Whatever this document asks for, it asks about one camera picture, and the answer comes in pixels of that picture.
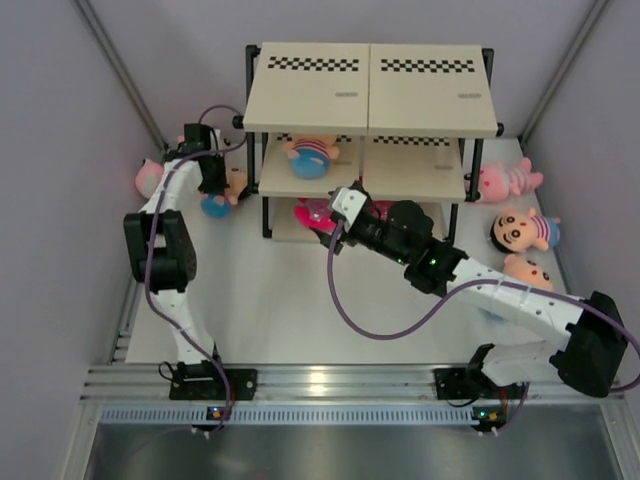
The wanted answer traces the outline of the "boy doll blue pants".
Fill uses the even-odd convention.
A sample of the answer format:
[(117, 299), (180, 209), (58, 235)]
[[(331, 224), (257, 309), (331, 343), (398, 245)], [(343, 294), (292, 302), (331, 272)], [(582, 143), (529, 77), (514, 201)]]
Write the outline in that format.
[(331, 162), (340, 155), (337, 139), (337, 134), (292, 134), (291, 139), (283, 143), (282, 150), (293, 174), (303, 180), (324, 177)]
[(229, 216), (232, 210), (250, 196), (248, 174), (237, 167), (226, 171), (226, 187), (222, 193), (206, 194), (200, 201), (204, 214), (214, 219)]

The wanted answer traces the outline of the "magenta plush shelf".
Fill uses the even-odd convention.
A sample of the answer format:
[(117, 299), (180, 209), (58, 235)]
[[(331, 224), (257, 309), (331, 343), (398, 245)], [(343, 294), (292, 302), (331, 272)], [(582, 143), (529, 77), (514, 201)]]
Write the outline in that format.
[(298, 205), (294, 207), (293, 213), (296, 220), (308, 229), (331, 233), (335, 228), (326, 199), (298, 198)]
[(374, 201), (371, 211), (381, 220), (386, 220), (391, 208), (396, 204), (395, 201)]

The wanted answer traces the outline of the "boy doll black hair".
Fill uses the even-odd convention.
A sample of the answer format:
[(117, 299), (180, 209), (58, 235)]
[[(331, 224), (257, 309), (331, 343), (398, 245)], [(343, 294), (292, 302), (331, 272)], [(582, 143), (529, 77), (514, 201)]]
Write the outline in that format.
[(539, 215), (534, 208), (520, 211), (507, 208), (499, 213), (491, 225), (489, 237), (502, 253), (525, 253), (530, 249), (548, 251), (560, 240), (557, 217)]

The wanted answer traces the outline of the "boy doll bald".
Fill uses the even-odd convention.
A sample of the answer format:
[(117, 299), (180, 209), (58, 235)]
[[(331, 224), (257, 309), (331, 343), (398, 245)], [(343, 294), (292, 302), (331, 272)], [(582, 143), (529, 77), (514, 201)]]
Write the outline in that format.
[(508, 277), (542, 290), (554, 290), (549, 274), (540, 264), (524, 255), (507, 255), (504, 259), (502, 272)]

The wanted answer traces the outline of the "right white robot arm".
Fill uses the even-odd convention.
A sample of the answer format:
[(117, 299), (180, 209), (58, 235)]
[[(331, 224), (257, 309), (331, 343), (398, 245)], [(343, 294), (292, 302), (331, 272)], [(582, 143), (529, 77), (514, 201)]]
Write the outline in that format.
[[(335, 228), (318, 235), (328, 249), (329, 291), (340, 316), (358, 334), (377, 341), (407, 337), (447, 302), (459, 299), (538, 338), (520, 345), (479, 346), (466, 373), (475, 395), (488, 397), (501, 386), (552, 379), (595, 398), (625, 391), (614, 380), (627, 347), (637, 342), (609, 296), (594, 292), (581, 299), (517, 281), (435, 238), (432, 219), (413, 201), (397, 202), (380, 217), (366, 196), (343, 189), (330, 200), (329, 210)], [(438, 302), (414, 325), (396, 333), (377, 334), (358, 326), (336, 297), (334, 256), (345, 245), (361, 245), (395, 261), (412, 287), (437, 296)]]

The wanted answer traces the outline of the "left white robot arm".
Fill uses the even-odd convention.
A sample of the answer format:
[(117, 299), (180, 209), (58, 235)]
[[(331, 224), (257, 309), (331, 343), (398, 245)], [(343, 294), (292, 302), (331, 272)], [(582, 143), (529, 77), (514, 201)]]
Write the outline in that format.
[(186, 365), (208, 361), (215, 343), (189, 306), (197, 258), (183, 210), (199, 196), (225, 198), (224, 146), (218, 130), (185, 124), (177, 146), (166, 150), (162, 161), (143, 161), (134, 185), (146, 203), (123, 220), (132, 275), (144, 286), (150, 308), (170, 324), (177, 361)]

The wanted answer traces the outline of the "beige three-tier shelf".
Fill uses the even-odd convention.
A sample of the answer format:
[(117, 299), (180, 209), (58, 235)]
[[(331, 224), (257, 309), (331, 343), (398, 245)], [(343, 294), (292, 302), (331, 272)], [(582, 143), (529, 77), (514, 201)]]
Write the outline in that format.
[[(499, 136), (494, 52), (479, 45), (266, 42), (245, 49), (249, 186), (267, 239), (304, 242), (298, 198), (325, 199), (355, 180), (376, 201), (429, 213), (474, 202), (482, 151)], [(282, 150), (291, 135), (337, 134), (340, 155), (315, 180)]]

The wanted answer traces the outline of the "pink frog plush far left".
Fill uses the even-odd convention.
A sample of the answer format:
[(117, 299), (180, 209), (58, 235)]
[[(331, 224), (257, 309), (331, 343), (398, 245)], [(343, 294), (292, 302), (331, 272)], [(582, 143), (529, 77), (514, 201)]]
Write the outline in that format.
[(145, 158), (142, 166), (134, 179), (134, 185), (138, 192), (146, 199), (149, 199), (164, 175), (164, 167), (152, 159)]

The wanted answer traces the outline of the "pink frog plush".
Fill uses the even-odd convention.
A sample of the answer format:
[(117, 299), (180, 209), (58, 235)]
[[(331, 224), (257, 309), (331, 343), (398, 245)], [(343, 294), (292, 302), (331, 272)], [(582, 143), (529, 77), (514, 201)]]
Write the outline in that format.
[(142, 166), (134, 179), (134, 185), (138, 192), (146, 199), (149, 199), (164, 175), (164, 167), (152, 159), (145, 158)]
[(491, 162), (480, 168), (475, 202), (503, 203), (510, 197), (533, 192), (543, 181), (544, 175), (533, 170), (528, 157), (515, 164)]

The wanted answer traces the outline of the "pink frog plush right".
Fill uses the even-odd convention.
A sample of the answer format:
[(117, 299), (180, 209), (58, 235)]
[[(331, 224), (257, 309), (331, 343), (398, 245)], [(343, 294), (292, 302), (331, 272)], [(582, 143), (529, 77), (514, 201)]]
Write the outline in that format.
[(533, 170), (528, 157), (515, 164), (491, 162), (480, 168), (475, 202), (503, 203), (510, 197), (533, 192), (543, 181), (544, 175)]

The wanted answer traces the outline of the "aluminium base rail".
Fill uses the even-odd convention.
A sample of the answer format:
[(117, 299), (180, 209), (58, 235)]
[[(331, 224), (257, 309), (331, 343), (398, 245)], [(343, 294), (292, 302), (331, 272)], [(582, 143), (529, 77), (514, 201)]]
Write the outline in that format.
[[(254, 400), (262, 403), (434, 403), (435, 365), (264, 365)], [(170, 383), (151, 365), (89, 369), (80, 398), (95, 402), (160, 402)]]

